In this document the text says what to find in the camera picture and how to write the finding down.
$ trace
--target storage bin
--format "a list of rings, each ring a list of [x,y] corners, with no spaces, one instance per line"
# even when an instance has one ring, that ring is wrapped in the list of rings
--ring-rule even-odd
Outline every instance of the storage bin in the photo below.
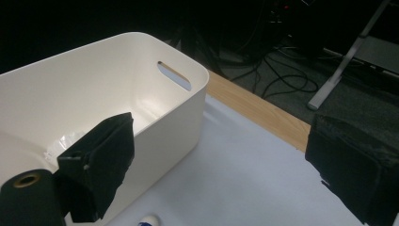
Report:
[[[94,225],[106,224],[197,144],[208,79],[196,61],[135,32],[1,74],[0,184],[26,170],[56,171],[43,156],[55,140],[130,111],[136,156]]]

